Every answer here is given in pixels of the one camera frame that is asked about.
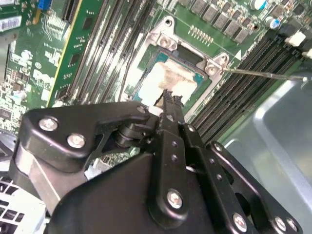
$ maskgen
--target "green circuit board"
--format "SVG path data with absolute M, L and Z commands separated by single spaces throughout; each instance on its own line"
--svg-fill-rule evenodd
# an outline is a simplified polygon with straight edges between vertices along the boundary
M 14 15 L 21 16 L 22 19 L 19 28 L 0 33 L 0 38 L 10 32 L 17 32 L 18 35 L 7 47 L 8 53 L 3 63 L 5 74 L 0 74 L 4 79 L 1 84 L 0 108 L 6 112 L 6 116 L 0 113 L 0 128 L 17 133 L 20 118 L 29 109 L 116 101 L 124 77 L 123 72 L 131 59 L 129 45 L 135 43 L 139 49 L 149 32 L 167 16 L 174 18 L 174 35 L 181 41 L 208 57 L 227 53 L 230 58 L 229 67 L 232 68 L 240 64 L 266 34 L 268 27 L 265 19 L 272 14 L 281 24 L 295 19 L 302 28 L 311 29 L 308 1 L 289 0 L 284 4 L 284 1 L 269 0 L 263 10 L 252 10 L 247 0 L 204 1 L 203 10 L 198 10 L 196 4 L 200 1 L 197 0 L 158 0 L 146 16 L 140 34 L 135 41 L 131 41 L 131 29 L 138 27 L 135 21 L 126 24 L 126 15 L 131 12 L 131 4 L 139 6 L 135 17 L 140 19 L 145 17 L 143 13 L 150 7 L 147 4 L 149 2 L 152 1 L 75 1 L 77 8 L 71 22 L 63 17 L 68 1 L 54 0 L 48 10 L 42 11 L 38 11 L 36 0 L 15 1 L 14 5 L 0 8 L 0 19 Z M 300 15 L 293 11 L 298 4 L 304 7 Z M 204 19 L 205 11 L 210 6 L 216 9 L 216 17 L 221 14 L 225 16 L 226 23 L 222 30 L 218 29 L 221 24 L 216 23 L 216 19 L 211 22 Z M 277 6 L 282 9 L 278 15 Z M 120 9 L 118 16 L 114 18 L 115 25 L 109 31 L 109 19 L 114 16 L 118 7 Z M 238 18 L 234 15 L 237 11 L 240 12 Z M 247 33 L 243 40 L 232 34 L 230 29 L 226 30 L 230 22 L 236 22 L 240 30 Z M 128 31 L 120 37 L 123 25 L 128 27 L 125 27 Z M 110 32 L 107 40 L 100 43 L 105 38 L 105 32 Z M 118 48 L 111 52 L 119 38 Z M 158 49 L 159 46 L 155 45 L 146 49 L 137 66 L 141 73 L 127 77 L 125 95 L 135 96 L 136 81 L 142 77 L 142 73 L 152 69 L 150 64 L 154 66 L 155 63 L 151 63 L 151 60 Z M 208 78 L 197 83 L 184 112 L 190 109 L 210 83 Z M 63 99 L 65 94 L 70 94 L 67 99 Z

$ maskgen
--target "screw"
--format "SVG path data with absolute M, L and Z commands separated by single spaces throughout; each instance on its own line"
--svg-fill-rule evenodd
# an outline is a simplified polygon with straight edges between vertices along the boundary
M 137 107 L 137 110 L 140 111 L 142 114 L 145 114 L 145 113 L 146 113 L 146 110 L 144 109 L 143 106 L 138 106 L 138 107 Z
M 195 132 L 195 128 L 194 128 L 192 125 L 189 125 L 189 130 L 190 130 L 191 132 Z
M 171 48 L 172 48 L 173 50 L 176 50 L 176 49 L 177 49 L 177 45 L 176 45 L 176 44 L 173 44 L 173 45 L 171 46 Z
M 182 198 L 179 195 L 179 193 L 175 190 L 169 190 L 169 192 L 167 193 L 167 199 L 169 204 L 175 208 L 175 209 L 179 209 L 182 207 Z
M 160 39 L 159 44 L 160 44 L 162 47 L 167 47 L 167 46 L 169 45 L 169 42 L 168 42 L 167 39 L 162 38 L 162 39 Z
M 222 147 L 219 144 L 216 143 L 216 144 L 214 144 L 214 146 L 215 146 L 216 150 L 222 151 Z
M 247 231 L 247 224 L 240 214 L 234 213 L 233 221 L 240 231 L 244 233 Z
M 213 76 L 215 73 L 216 73 L 216 68 L 215 67 L 208 68 L 208 74 L 210 76 Z
M 218 180 L 220 180 L 220 181 L 223 179 L 222 175 L 220 175 L 220 174 L 217 174 L 217 175 L 216 175 L 216 178 L 217 178 Z
M 176 161 L 177 161 L 177 156 L 176 156 L 176 155 L 171 155 L 171 160 L 172 160 L 173 162 L 176 162 Z
M 289 226 L 295 231 L 298 231 L 298 228 L 296 226 L 296 224 L 294 223 L 294 221 L 290 218 L 286 219 L 286 221 L 288 222 Z
M 52 118 L 43 118 L 39 121 L 39 127 L 45 131 L 54 131 L 58 128 L 58 123 Z
M 174 122 L 174 118 L 172 117 L 172 115 L 167 115 L 167 119 L 170 120 L 171 122 Z
M 167 27 L 170 27 L 170 26 L 172 25 L 172 21 L 171 21 L 170 19 L 167 19 L 167 20 L 165 21 L 165 25 L 166 25 Z
M 280 228 L 280 230 L 282 230 L 284 232 L 287 230 L 284 221 L 280 217 L 276 217 L 275 222 L 276 222 L 277 226 Z
M 76 149 L 82 148 L 86 143 L 83 135 L 78 133 L 71 133 L 70 136 L 67 138 L 67 142 L 71 147 Z

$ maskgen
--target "black metal bracket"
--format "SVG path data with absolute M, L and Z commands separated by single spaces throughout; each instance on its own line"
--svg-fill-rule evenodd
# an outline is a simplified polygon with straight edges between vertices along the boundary
M 19 174 L 23 175 L 23 181 L 29 178 L 47 204 L 52 223 L 57 224 L 51 224 L 51 230 L 61 233 L 59 226 L 63 227 L 62 233 L 66 233 L 67 226 L 77 223 L 71 222 L 72 217 L 64 216 L 67 211 L 84 216 L 91 208 L 98 209 L 93 200 L 107 197 L 111 199 L 106 201 L 107 206 L 120 209 L 113 218 L 124 225 L 123 228 L 112 225 L 110 233 L 121 233 L 121 230 L 137 233 L 137 227 L 125 221 L 129 218 L 127 209 L 120 207 L 120 200 L 113 199 L 114 194 L 108 195 L 110 191 L 118 193 L 128 188 L 129 184 L 121 181 L 129 178 L 131 183 L 144 188 L 134 188 L 140 192 L 124 199 L 127 206 L 140 207 L 136 211 L 138 217 L 145 209 L 149 211 L 153 220 L 153 224 L 148 221 L 148 228 L 145 226 L 149 233 L 165 233 L 168 229 L 172 233 L 189 233 L 182 230 L 190 230 L 194 217 L 203 217 L 205 213 L 209 220 L 199 220 L 204 224 L 198 226 L 209 226 L 216 234 L 302 234 L 298 222 L 222 145 L 212 142 L 204 146 L 196 129 L 184 121 L 181 97 L 164 91 L 157 105 L 163 109 L 160 116 L 149 113 L 138 102 L 32 110 L 24 115 L 12 159 L 17 170 L 12 169 L 11 174 L 17 181 Z M 40 125 L 43 119 L 52 120 L 50 129 Z M 80 136 L 76 145 L 69 142 L 72 134 Z M 133 146 L 141 149 L 139 155 L 90 181 L 85 179 L 83 173 L 91 160 L 125 152 Z M 189 188 L 193 179 L 187 167 L 196 173 L 200 194 Z M 148 185 L 133 176 L 130 168 L 147 175 L 151 171 Z M 110 181 L 118 183 L 118 190 Z M 101 190 L 99 184 L 104 192 L 94 193 Z M 191 201 L 198 196 L 204 202 L 203 206 L 196 202 L 195 209 Z M 101 216 L 113 215 L 107 214 L 106 209 L 98 212 L 101 213 L 98 220 L 85 216 L 80 221 L 84 222 L 81 226 L 85 231 L 78 228 L 75 233 L 95 233 L 94 227 L 101 226 Z

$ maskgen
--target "bolt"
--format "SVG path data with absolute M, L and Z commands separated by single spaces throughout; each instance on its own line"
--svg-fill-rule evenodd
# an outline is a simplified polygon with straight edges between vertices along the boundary
M 290 218 L 286 219 L 286 221 L 288 222 L 289 226 L 295 231 L 298 231 L 298 228 L 296 226 L 296 224 L 294 223 L 294 221 Z
M 182 198 L 180 196 L 180 194 L 175 191 L 175 190 L 169 190 L 169 192 L 167 193 L 167 199 L 169 204 L 175 208 L 175 209 L 179 209 L 182 207 Z
M 195 132 L 195 128 L 194 128 L 192 125 L 189 125 L 189 130 L 190 130 L 191 132 Z
M 214 144 L 214 146 L 215 146 L 216 150 L 222 151 L 222 147 L 218 143 Z
M 234 213 L 233 221 L 240 231 L 244 233 L 247 231 L 247 224 L 240 214 Z
M 146 110 L 144 109 L 143 106 L 138 106 L 138 107 L 137 107 L 137 110 L 140 111 L 142 114 L 145 114 L 145 113 L 146 113 Z
M 52 118 L 43 118 L 39 121 L 39 127 L 45 131 L 54 131 L 58 128 L 58 123 Z
M 169 45 L 169 42 L 168 42 L 167 39 L 162 38 L 162 39 L 160 39 L 159 44 L 160 44 L 161 47 L 167 47 Z
M 71 133 L 70 136 L 67 138 L 67 142 L 71 147 L 76 149 L 82 148 L 86 143 L 83 135 L 78 133 Z
M 170 27 L 170 26 L 172 25 L 172 21 L 171 21 L 170 19 L 167 19 L 167 20 L 165 21 L 165 25 L 166 25 L 167 27 Z
M 174 122 L 174 118 L 172 117 L 172 115 L 167 115 L 167 119 L 170 120 L 171 122 Z
M 287 230 L 284 221 L 280 217 L 276 217 L 275 222 L 276 222 L 277 226 L 280 228 L 280 230 L 282 230 L 284 232 Z

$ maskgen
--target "integrated circuit chip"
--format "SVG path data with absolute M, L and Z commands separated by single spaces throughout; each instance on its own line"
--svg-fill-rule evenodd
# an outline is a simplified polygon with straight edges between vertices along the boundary
M 207 2 L 205 0 L 196 0 L 191 8 L 191 11 L 193 11 L 195 14 L 200 14 Z
M 241 15 L 241 12 L 239 10 L 235 11 L 234 14 L 232 15 L 232 18 L 234 20 L 237 20 Z
M 228 2 L 226 2 L 222 8 L 223 12 L 228 12 L 228 10 L 230 9 L 231 4 L 229 4 Z
M 237 22 L 232 21 L 224 30 L 224 33 L 228 36 L 233 36 L 234 33 L 239 29 L 239 25 Z
M 247 27 L 248 24 L 250 24 L 251 21 L 252 21 L 252 20 L 251 20 L 250 18 L 246 18 L 246 19 L 243 21 L 242 25 L 245 26 L 245 27 Z
M 11 119 L 12 113 L 5 110 L 5 109 L 0 109 L 0 117 L 3 119 Z
M 217 12 L 218 10 L 214 6 L 210 6 L 205 12 L 203 19 L 207 22 L 211 22 L 215 18 Z
M 82 29 L 83 30 L 90 29 L 91 26 L 92 26 L 92 22 L 93 22 L 93 18 L 92 17 L 85 18 L 83 26 L 82 26 Z
M 183 6 L 188 6 L 190 4 L 191 0 L 179 0 L 179 3 Z
M 273 10 L 272 10 L 272 16 L 275 18 L 280 17 L 284 12 L 284 8 L 282 6 L 277 5 Z
M 299 3 L 292 12 L 296 15 L 301 15 L 304 12 L 304 6 Z
M 18 83 L 13 83 L 12 85 L 12 90 L 13 91 L 20 91 L 22 90 L 23 86 L 21 84 L 18 84 Z
M 222 29 L 224 25 L 226 24 L 226 22 L 228 21 L 228 19 L 229 18 L 224 13 L 221 13 L 219 17 L 216 19 L 216 21 L 214 22 L 214 27 L 218 29 Z
M 70 65 L 74 65 L 76 62 L 78 62 L 80 58 L 80 53 L 74 54 L 72 56 L 72 59 L 70 60 Z
M 249 35 L 249 32 L 246 29 L 241 29 L 237 36 L 234 38 L 234 41 L 242 43 L 246 37 Z

